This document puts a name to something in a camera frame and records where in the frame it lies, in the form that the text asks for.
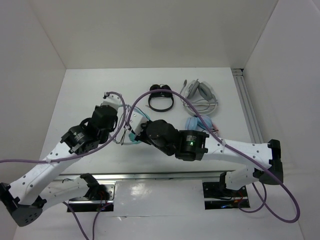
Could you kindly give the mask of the teal cat-ear headphones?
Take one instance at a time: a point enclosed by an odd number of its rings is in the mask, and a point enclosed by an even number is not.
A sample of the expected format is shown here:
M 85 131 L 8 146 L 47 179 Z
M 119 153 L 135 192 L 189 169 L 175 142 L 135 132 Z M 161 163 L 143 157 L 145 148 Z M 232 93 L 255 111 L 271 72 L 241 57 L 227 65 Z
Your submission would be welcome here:
M 150 117 L 137 106 L 135 106 L 133 109 L 132 116 L 134 117 L 135 115 L 140 115 L 150 120 Z M 141 141 L 135 140 L 135 137 L 136 137 L 135 133 L 124 129 L 120 140 L 117 140 L 117 138 L 115 137 L 112 141 L 117 145 L 122 145 L 122 146 L 138 145 L 142 143 Z

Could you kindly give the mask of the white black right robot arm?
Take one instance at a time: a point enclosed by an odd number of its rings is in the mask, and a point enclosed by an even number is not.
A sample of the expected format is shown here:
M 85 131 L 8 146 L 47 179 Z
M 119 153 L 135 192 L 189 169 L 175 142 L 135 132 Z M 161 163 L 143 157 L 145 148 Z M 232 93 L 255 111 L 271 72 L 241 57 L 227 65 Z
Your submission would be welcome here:
M 218 190 L 230 196 L 242 187 L 260 182 L 280 185 L 284 182 L 281 145 L 278 140 L 268 143 L 246 143 L 213 137 L 197 130 L 177 130 L 165 120 L 130 121 L 135 140 L 154 146 L 167 156 L 193 161 L 224 161 L 243 165 L 243 168 L 223 172 Z

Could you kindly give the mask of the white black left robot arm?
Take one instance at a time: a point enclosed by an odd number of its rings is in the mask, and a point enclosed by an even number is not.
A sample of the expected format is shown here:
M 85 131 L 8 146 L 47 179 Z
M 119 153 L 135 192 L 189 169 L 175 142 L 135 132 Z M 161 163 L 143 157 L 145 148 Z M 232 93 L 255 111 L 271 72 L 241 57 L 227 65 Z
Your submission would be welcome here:
M 116 128 L 117 114 L 116 105 L 96 106 L 91 117 L 71 127 L 30 171 L 11 183 L 0 184 L 0 200 L 18 226 L 31 224 L 43 211 L 72 198 L 96 200 L 109 196 L 106 187 L 90 173 L 56 187 L 49 185 L 69 166 L 107 142 Z

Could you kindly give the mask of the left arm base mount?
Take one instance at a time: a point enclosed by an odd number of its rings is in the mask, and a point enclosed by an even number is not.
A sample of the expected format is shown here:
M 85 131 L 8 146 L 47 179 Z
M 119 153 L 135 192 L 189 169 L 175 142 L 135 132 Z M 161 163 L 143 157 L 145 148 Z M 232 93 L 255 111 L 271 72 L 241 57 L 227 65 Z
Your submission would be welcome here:
M 67 201 L 72 210 L 76 213 L 95 213 L 114 211 L 114 197 L 116 191 L 116 183 L 105 181 L 102 183 L 105 192 L 99 191 L 93 197 L 75 197 Z

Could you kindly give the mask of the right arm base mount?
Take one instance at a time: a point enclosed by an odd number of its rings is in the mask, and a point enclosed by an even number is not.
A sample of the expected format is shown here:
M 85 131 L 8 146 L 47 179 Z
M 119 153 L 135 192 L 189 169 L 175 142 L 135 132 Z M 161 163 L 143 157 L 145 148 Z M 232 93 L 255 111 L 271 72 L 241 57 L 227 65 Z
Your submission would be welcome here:
M 203 182 L 205 210 L 250 208 L 248 192 L 245 186 L 240 190 L 220 189 L 218 182 Z

